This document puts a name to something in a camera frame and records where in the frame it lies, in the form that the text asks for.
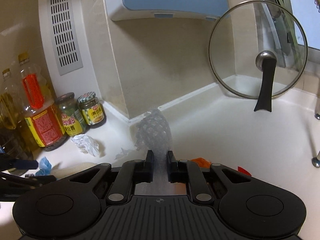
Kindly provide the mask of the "orange mesh net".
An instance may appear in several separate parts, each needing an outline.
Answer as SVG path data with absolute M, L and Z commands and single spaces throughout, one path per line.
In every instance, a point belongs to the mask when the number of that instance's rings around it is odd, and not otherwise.
M 210 168 L 210 165 L 212 164 L 210 161 L 207 161 L 204 158 L 195 158 L 191 159 L 191 161 L 197 163 L 197 165 L 202 168 Z

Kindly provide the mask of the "blue face mask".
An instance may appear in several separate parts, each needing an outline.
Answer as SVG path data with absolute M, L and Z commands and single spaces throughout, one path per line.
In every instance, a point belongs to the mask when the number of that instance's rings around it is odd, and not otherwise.
M 43 157 L 39 162 L 39 170 L 35 176 L 48 176 L 52 170 L 52 165 L 46 157 Z

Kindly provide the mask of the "white foam fruit net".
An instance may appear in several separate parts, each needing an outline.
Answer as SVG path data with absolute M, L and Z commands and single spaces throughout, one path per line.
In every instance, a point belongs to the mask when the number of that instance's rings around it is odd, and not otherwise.
M 180 195 L 186 194 L 185 185 L 170 183 L 167 173 L 167 152 L 172 149 L 172 135 L 168 121 L 157 108 L 145 113 L 136 124 L 136 143 L 139 151 L 151 150 L 154 154 L 153 181 L 136 185 L 138 195 Z

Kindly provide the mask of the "white tissue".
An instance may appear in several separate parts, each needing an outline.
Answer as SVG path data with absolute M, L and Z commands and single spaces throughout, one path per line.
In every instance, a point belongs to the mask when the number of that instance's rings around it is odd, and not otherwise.
M 100 154 L 99 144 L 96 140 L 86 134 L 75 135 L 71 138 L 80 152 L 97 157 Z

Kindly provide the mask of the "red plastic cup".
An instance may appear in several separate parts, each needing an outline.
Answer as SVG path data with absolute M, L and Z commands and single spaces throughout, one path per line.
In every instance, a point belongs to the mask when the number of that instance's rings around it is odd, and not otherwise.
M 241 166 L 238 166 L 238 172 L 245 174 L 247 176 L 252 176 L 246 169 L 242 168 Z

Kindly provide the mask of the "white paper roll green end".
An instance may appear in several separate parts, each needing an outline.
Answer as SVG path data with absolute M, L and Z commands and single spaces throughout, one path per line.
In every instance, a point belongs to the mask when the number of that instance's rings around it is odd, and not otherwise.
M 80 163 L 67 168 L 51 170 L 50 175 L 54 176 L 57 180 L 59 180 L 59 179 L 74 175 L 76 173 L 82 172 L 84 170 L 87 170 L 89 168 L 92 168 L 95 165 L 96 165 L 95 163 L 90 163 L 90 162 Z

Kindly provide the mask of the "large dark oil bottle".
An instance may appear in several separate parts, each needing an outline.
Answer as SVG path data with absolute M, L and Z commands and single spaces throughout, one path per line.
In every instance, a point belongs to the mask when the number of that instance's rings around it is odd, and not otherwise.
M 11 76 L 9 68 L 3 70 L 2 75 L 1 119 L 3 125 L 14 136 L 14 143 L 17 143 L 19 153 L 16 157 L 33 160 L 33 136 L 20 110 L 19 89 Z

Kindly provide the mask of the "checkered lid sauce jar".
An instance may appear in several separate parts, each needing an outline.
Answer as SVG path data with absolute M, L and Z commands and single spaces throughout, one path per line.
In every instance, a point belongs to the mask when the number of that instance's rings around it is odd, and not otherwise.
M 106 122 L 104 109 L 95 92 L 87 92 L 77 99 L 78 107 L 90 128 L 98 128 Z

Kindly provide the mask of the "soybean paste jar black lid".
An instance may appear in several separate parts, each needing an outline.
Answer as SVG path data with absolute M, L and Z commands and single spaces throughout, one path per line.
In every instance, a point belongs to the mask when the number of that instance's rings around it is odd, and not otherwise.
M 75 94 L 69 92 L 55 100 L 60 109 L 63 127 L 70 137 L 83 134 L 87 130 L 84 117 L 80 113 Z

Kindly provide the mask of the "steel dish rack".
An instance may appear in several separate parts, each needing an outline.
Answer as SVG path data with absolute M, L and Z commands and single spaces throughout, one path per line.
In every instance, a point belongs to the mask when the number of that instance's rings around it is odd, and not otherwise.
M 316 94 L 315 94 L 316 101 L 315 101 L 315 107 L 313 110 L 313 116 L 317 120 L 317 124 L 319 124 L 319 78 L 317 79 L 317 81 L 318 81 L 318 85 L 317 85 Z M 311 152 L 312 152 L 311 162 L 315 168 L 319 168 L 319 151 L 316 151 L 316 146 L 315 146 L 315 142 L 312 134 L 310 139 L 311 139 L 310 146 L 311 146 Z

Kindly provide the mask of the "glass pot lid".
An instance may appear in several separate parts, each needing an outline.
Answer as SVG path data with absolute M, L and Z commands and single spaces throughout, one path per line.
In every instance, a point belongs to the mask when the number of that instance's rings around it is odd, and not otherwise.
M 300 79 L 308 59 L 302 25 L 284 7 L 252 0 L 227 10 L 210 33 L 208 60 L 219 84 L 272 111 L 272 100 Z

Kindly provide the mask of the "grey wall vent grille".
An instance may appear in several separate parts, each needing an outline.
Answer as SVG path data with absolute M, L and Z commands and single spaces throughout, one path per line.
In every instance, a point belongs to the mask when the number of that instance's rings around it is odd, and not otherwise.
M 47 0 L 54 56 L 59 74 L 83 67 L 73 17 L 72 0 Z

